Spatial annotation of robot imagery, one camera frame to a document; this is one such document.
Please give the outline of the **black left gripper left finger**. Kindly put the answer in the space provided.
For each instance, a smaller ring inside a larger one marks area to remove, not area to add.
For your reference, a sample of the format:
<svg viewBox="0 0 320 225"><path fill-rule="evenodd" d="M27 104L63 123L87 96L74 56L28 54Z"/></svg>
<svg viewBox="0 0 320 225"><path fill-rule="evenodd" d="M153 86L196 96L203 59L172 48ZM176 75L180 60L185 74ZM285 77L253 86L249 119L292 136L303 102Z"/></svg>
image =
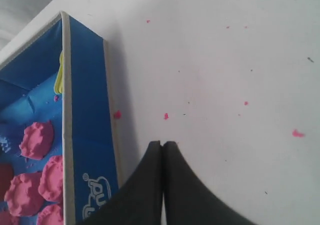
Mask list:
<svg viewBox="0 0 320 225"><path fill-rule="evenodd" d="M160 225L163 206L162 146L151 141L135 171L98 211L78 225Z"/></svg>

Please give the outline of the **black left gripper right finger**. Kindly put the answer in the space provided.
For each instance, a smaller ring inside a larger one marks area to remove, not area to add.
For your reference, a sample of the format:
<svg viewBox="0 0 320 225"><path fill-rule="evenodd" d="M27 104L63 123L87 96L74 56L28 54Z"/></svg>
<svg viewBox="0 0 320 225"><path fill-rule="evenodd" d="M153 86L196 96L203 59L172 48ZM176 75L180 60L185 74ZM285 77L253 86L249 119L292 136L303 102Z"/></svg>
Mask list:
<svg viewBox="0 0 320 225"><path fill-rule="evenodd" d="M168 141L162 148L163 193L168 225L252 225L216 197L196 176L178 145Z"/></svg>

